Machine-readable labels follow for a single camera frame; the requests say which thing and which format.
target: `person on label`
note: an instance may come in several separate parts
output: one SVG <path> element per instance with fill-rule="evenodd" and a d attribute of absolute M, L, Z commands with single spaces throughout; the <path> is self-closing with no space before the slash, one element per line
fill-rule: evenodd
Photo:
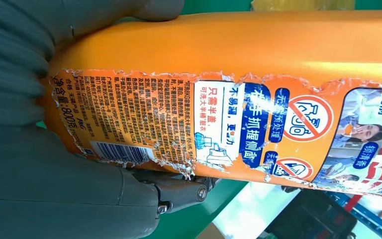
<path fill-rule="evenodd" d="M 357 116 L 347 116 L 340 120 L 332 148 L 345 146 L 347 142 L 363 143 L 382 139 L 382 125 L 359 124 Z"/>
<path fill-rule="evenodd" d="M 347 175 L 340 175 L 335 178 L 322 178 L 320 182 L 318 182 L 318 185 L 321 187 L 330 187 L 330 188 L 335 188 L 336 184 L 344 184 L 347 181 L 358 181 L 360 178 L 357 175 L 353 174 L 347 174 Z"/>

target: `bottle label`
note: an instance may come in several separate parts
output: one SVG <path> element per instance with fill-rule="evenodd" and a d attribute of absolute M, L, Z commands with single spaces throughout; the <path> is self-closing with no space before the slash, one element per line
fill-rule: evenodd
<path fill-rule="evenodd" d="M 112 70 L 63 70 L 50 83 L 90 159 L 382 194 L 380 84 Z"/>

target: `orange bottle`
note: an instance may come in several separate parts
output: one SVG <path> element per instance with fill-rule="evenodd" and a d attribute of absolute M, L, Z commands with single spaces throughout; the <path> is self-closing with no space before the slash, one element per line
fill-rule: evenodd
<path fill-rule="evenodd" d="M 44 84 L 48 128 L 90 159 L 382 195 L 382 11 L 122 23 Z"/>

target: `barcode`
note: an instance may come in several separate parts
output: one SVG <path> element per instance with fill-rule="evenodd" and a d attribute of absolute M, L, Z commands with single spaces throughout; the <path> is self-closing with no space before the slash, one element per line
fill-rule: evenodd
<path fill-rule="evenodd" d="M 141 164 L 148 162 L 150 158 L 154 159 L 150 148 L 95 141 L 90 144 L 98 156 L 105 160 Z"/>

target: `metal bolt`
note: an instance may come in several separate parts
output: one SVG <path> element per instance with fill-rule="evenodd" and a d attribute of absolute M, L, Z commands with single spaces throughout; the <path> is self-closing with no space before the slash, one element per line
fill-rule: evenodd
<path fill-rule="evenodd" d="M 201 186 L 198 189 L 197 197 L 198 200 L 200 200 L 201 202 L 205 200 L 205 198 L 207 197 L 207 188 L 205 186 Z"/>
<path fill-rule="evenodd" d="M 168 206 L 166 206 L 166 205 L 160 205 L 160 206 L 157 208 L 157 214 L 163 214 L 163 213 L 165 213 L 167 210 L 168 210 Z"/>

